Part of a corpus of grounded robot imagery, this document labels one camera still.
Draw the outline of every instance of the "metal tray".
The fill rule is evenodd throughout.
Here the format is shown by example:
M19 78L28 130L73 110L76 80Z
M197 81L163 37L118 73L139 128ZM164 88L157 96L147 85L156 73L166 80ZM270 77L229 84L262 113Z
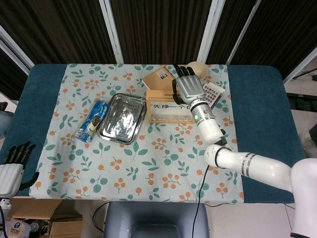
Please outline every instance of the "metal tray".
M124 145L131 144L138 135L147 111L146 100L118 93L109 104L109 112L98 129L98 136Z

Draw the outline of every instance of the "table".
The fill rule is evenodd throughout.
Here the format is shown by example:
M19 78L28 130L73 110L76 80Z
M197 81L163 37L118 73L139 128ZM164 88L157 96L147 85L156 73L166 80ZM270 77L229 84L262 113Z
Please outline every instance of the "table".
M37 65L32 69L13 118L13 126L0 152L2 158L13 144L23 143L30 138L38 144L44 143L64 71L65 65ZM229 66L228 74L239 151L271 156L289 165L303 158L278 71L267 66L237 65ZM46 85L39 87L40 80ZM42 107L43 101L46 102L45 107ZM283 115L283 121L276 120L276 112ZM277 128L283 133L276 133ZM279 141L285 140L288 140L287 144L279 144ZM41 150L42 148L37 148L32 154L24 180L29 179L36 170ZM288 192L248 178L242 178L242 182L245 202L293 200Z

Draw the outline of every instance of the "robot finger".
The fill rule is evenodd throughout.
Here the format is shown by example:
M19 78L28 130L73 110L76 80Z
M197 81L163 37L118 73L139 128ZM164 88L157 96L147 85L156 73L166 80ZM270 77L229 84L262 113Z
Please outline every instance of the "robot finger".
M193 71L193 69L191 67L187 67L187 70L188 70L190 75L195 75L195 72Z
M180 67L178 65L174 64L174 68L176 70L176 73L177 73L178 77L184 76L183 73L182 73L182 70L180 69Z
M186 69L184 66L181 66L180 69L182 70L182 72L183 72L183 74L184 74L185 76L188 76L188 75L189 75L189 72L187 71L187 69Z
M21 149L22 145L19 145L18 147L16 147L12 153L11 153L11 156L10 156L10 159L8 161L8 164L12 164L14 163L15 159L16 159L16 155L17 153L19 152L19 150Z
M21 164L21 160L22 160L23 154L24 154L26 148L30 145L30 143L31 142L28 141L21 147L21 149L18 151L18 155L16 156L16 160L14 161L14 163Z
M8 153L6 154L5 158L4 158L4 165L9 163L11 154L13 152L13 150L15 149L15 146L13 146L11 149L9 149Z

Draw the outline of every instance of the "robotic arm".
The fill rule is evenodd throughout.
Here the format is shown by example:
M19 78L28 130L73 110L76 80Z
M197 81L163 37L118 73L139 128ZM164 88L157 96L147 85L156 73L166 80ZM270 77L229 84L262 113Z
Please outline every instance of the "robotic arm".
M251 179L293 193L296 204L291 237L317 238L317 159L303 159L293 168L285 163L252 153L235 153L224 147L221 129L205 99L199 78L191 68L174 66L178 78L173 81L174 100L191 105L195 123L210 146L204 158L210 166L231 169ZM178 85L179 99L176 93Z
M11 208L10 199L17 192L32 186L39 176L39 172L35 172L32 179L26 183L22 183L22 177L29 157L36 147L30 145L30 141L18 147L13 146L4 158L4 163L0 165L0 208L3 211L3 218L6 220L8 212Z

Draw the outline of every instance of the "notebook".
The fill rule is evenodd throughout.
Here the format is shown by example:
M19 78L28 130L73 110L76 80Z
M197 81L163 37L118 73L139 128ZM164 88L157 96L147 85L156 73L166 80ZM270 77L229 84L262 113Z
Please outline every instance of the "notebook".
M172 80L175 79L164 66L158 68L142 79L145 86L150 90L172 91Z

